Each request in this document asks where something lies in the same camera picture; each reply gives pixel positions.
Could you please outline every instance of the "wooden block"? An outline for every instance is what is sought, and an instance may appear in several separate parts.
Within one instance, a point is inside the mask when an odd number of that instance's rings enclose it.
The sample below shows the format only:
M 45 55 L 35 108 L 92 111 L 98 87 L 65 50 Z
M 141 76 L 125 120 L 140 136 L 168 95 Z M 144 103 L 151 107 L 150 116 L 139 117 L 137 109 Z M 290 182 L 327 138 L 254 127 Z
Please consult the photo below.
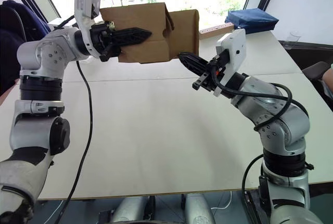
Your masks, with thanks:
M 215 35 L 230 33 L 233 31 L 233 29 L 234 25 L 231 22 L 228 22 L 208 29 L 199 30 L 199 39 L 206 39 Z

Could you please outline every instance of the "white table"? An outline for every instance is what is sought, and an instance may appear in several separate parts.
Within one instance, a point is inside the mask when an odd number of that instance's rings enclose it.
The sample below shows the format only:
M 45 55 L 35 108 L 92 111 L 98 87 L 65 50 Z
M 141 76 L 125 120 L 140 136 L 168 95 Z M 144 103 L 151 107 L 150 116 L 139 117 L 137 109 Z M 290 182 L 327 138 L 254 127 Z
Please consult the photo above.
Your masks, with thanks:
M 210 60 L 216 55 L 215 43 L 221 36 L 200 41 L 199 55 Z M 239 69 L 248 75 L 301 73 L 302 71 L 273 36 L 271 31 L 246 35 L 247 57 Z M 180 64 L 178 59 L 166 63 L 126 64 L 111 58 L 102 63 L 91 58 L 82 61 L 81 68 L 88 81 L 123 81 L 195 78 L 195 74 Z M 82 78 L 75 63 L 69 63 L 65 70 L 64 82 L 81 82 Z
M 333 113 L 303 74 L 258 78 L 285 84 L 308 110 L 310 183 L 333 181 Z M 239 189 L 248 163 L 262 152 L 252 123 L 229 100 L 191 88 L 194 79 L 90 82 L 94 131 L 73 198 Z M 0 107 L 0 160 L 11 154 L 9 130 L 16 86 Z M 89 118 L 82 82 L 63 84 L 62 115 L 71 124 L 70 147 L 55 156 L 40 198 L 66 198 L 86 145 Z M 247 187 L 258 186 L 259 165 Z

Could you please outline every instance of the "robotic arm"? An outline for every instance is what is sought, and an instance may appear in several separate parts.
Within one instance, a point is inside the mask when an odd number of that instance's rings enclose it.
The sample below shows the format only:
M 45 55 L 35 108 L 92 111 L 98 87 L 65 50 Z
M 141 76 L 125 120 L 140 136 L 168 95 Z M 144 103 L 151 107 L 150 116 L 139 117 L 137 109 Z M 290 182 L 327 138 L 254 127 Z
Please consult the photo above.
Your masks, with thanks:
M 63 73 L 70 61 L 89 55 L 107 61 L 121 47 L 138 44 L 150 31 L 115 30 L 113 22 L 95 23 L 100 0 L 75 0 L 78 28 L 56 30 L 17 52 L 21 65 L 20 100 L 10 132 L 12 155 L 0 163 L 0 222 L 26 223 L 44 186 L 53 157 L 69 146 L 70 126 L 60 117 Z
M 265 123 L 283 109 L 286 101 L 278 99 L 282 94 L 277 84 L 236 72 L 245 58 L 245 48 L 245 30 L 241 29 L 217 42 L 217 55 L 210 62 L 191 53 L 180 53 L 179 57 L 186 68 L 200 76 L 193 83 L 194 89 L 203 87 L 213 90 L 215 96 L 231 98 L 231 104 L 256 126 L 264 157 L 259 193 L 271 224 L 322 223 L 309 210 L 304 139 L 310 129 L 309 118 L 299 107 L 290 105 L 280 117 Z

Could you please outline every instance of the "floor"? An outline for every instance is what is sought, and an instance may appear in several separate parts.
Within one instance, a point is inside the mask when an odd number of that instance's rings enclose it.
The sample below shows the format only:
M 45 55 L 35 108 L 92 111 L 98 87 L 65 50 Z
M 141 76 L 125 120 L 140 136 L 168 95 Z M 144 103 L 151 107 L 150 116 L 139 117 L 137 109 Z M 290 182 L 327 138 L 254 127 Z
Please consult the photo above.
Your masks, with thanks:
M 229 192 L 212 192 L 204 194 L 210 207 L 224 207 L 230 197 Z M 96 224 L 98 213 L 104 210 L 116 209 L 121 202 L 121 198 L 98 199 L 94 201 L 71 201 L 67 211 L 62 218 L 62 224 Z M 44 204 L 37 203 L 35 207 L 34 219 L 29 224 L 43 224 L 45 220 L 54 212 L 61 201 L 48 201 Z M 323 223 L 333 223 L 333 194 L 325 194 L 311 198 L 311 210 L 316 213 Z M 59 210 L 47 223 L 54 223 Z M 248 224 L 245 211 L 242 207 L 240 191 L 233 191 L 230 206 L 225 210 L 213 210 L 217 224 L 220 223 L 243 223 Z M 184 215 L 181 209 L 181 196 L 158 195 L 156 196 L 155 220 L 184 222 Z

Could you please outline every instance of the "white cable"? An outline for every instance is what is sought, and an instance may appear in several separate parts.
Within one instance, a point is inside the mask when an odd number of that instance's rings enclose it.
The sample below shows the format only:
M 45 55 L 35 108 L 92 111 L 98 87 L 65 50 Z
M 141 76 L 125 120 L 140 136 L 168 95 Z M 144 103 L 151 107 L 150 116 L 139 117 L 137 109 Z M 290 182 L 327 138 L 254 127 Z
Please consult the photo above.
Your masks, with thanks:
M 233 193 L 232 193 L 232 191 L 230 191 L 230 200 L 229 200 L 228 204 L 225 207 L 212 207 L 211 209 L 221 209 L 221 210 L 227 209 L 228 206 L 230 206 L 232 198 L 233 198 Z
M 59 206 L 56 208 L 56 210 L 53 211 L 53 213 L 50 215 L 50 217 L 44 222 L 44 224 L 46 224 L 54 215 L 54 213 L 59 209 L 59 207 L 62 205 L 63 200 L 60 202 Z

